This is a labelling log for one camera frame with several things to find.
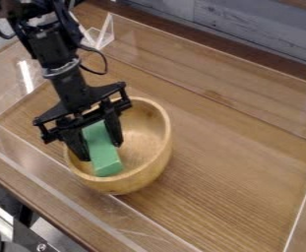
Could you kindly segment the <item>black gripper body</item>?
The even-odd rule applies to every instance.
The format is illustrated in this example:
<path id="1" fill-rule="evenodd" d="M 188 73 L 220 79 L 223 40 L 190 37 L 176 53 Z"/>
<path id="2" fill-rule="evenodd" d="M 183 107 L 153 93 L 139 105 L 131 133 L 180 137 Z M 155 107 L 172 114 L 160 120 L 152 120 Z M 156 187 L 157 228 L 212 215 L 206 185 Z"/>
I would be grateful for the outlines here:
<path id="1" fill-rule="evenodd" d="M 115 110 L 119 119 L 121 112 L 131 108 L 125 82 L 91 87 L 81 75 L 79 60 L 69 61 L 60 68 L 44 68 L 42 77 L 52 83 L 58 97 L 57 104 L 33 120 L 46 144 L 62 141 L 64 131 L 81 131 L 104 120 L 107 109 Z"/>

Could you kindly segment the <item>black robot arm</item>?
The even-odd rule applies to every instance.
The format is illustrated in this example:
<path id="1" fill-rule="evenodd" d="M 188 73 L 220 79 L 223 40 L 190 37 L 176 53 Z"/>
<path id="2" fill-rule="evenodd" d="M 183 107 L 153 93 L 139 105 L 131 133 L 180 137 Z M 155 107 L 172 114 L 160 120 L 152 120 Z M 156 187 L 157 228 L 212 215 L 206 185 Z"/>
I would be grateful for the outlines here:
<path id="1" fill-rule="evenodd" d="M 58 96 L 57 104 L 33 120 L 40 137 L 45 143 L 61 141 L 75 156 L 88 161 L 83 129 L 93 123 L 105 122 L 111 143 L 121 145 L 119 116 L 131 108 L 125 83 L 99 87 L 85 83 L 81 72 L 87 67 L 77 50 L 92 48 L 81 43 L 79 23 L 62 0 L 0 0 L 0 19 L 13 31 L 10 34 L 1 32 L 0 37 L 18 39 Z"/>

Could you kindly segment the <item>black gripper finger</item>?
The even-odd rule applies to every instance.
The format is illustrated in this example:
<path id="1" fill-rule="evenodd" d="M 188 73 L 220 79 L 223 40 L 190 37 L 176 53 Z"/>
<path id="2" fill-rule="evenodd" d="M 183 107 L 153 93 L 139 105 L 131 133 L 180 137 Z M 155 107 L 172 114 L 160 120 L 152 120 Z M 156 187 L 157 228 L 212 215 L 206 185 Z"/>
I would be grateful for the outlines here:
<path id="1" fill-rule="evenodd" d="M 112 144 L 119 147 L 123 142 L 120 122 L 112 108 L 105 110 L 104 123 L 111 137 Z"/>
<path id="2" fill-rule="evenodd" d="M 89 161 L 89 150 L 80 130 L 66 130 L 61 133 L 62 142 L 76 158 Z"/>

